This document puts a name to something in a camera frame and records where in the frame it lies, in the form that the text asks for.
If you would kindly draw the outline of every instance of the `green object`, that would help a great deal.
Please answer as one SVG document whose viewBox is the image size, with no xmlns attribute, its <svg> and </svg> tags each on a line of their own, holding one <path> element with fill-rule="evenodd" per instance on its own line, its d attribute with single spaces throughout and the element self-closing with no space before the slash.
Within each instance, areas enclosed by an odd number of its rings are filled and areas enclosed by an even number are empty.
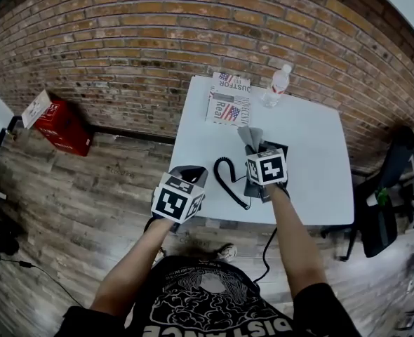
<svg viewBox="0 0 414 337">
<path fill-rule="evenodd" d="M 383 207 L 388 201 L 388 190 L 386 187 L 377 191 L 377 203 L 380 207 Z"/>
</svg>

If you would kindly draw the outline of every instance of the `plastic bottle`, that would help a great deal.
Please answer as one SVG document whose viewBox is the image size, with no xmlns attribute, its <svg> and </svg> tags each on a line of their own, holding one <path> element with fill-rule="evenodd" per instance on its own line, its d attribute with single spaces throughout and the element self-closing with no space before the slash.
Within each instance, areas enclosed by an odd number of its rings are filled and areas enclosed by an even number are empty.
<svg viewBox="0 0 414 337">
<path fill-rule="evenodd" d="M 291 66 L 284 65 L 282 66 L 282 70 L 278 70 L 274 73 L 271 83 L 262 95 L 262 102 L 265 107 L 274 107 L 279 103 L 283 93 L 290 83 L 290 72 Z"/>
</svg>

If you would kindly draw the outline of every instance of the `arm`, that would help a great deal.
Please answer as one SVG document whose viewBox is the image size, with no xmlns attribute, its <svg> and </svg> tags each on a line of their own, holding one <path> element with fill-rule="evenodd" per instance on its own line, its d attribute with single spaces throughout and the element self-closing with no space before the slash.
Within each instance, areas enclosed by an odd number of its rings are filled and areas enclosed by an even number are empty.
<svg viewBox="0 0 414 337">
<path fill-rule="evenodd" d="M 173 223 L 162 218 L 149 226 L 101 282 L 91 310 L 126 318 Z"/>
<path fill-rule="evenodd" d="M 294 298 L 310 285 L 327 282 L 323 261 L 285 192 L 275 185 L 267 189 L 276 216 L 282 263 Z"/>
</svg>

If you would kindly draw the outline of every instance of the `hand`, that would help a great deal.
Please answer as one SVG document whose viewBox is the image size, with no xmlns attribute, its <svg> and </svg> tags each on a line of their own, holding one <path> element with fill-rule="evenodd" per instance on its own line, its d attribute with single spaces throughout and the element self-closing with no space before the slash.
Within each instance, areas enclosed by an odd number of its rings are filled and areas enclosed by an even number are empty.
<svg viewBox="0 0 414 337">
<path fill-rule="evenodd" d="M 271 195 L 274 193 L 274 191 L 276 190 L 277 186 L 275 183 L 271 183 L 269 185 L 266 185 L 266 190 L 268 191 L 268 193 Z"/>
<path fill-rule="evenodd" d="M 172 220 L 169 220 L 168 218 L 159 218 L 157 220 L 152 221 L 147 231 L 160 230 L 160 231 L 168 232 L 173 225 L 174 225 L 174 222 Z"/>
</svg>

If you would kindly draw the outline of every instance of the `brick wall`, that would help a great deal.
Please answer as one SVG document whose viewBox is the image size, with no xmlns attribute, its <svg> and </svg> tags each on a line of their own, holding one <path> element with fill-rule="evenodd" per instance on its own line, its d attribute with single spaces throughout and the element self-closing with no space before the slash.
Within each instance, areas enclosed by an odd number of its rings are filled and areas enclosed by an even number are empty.
<svg viewBox="0 0 414 337">
<path fill-rule="evenodd" d="M 374 169 L 414 126 L 414 31 L 385 0 L 0 0 L 0 97 L 43 88 L 92 124 L 174 136 L 194 74 L 266 86 L 340 111 L 352 167 Z"/>
</svg>

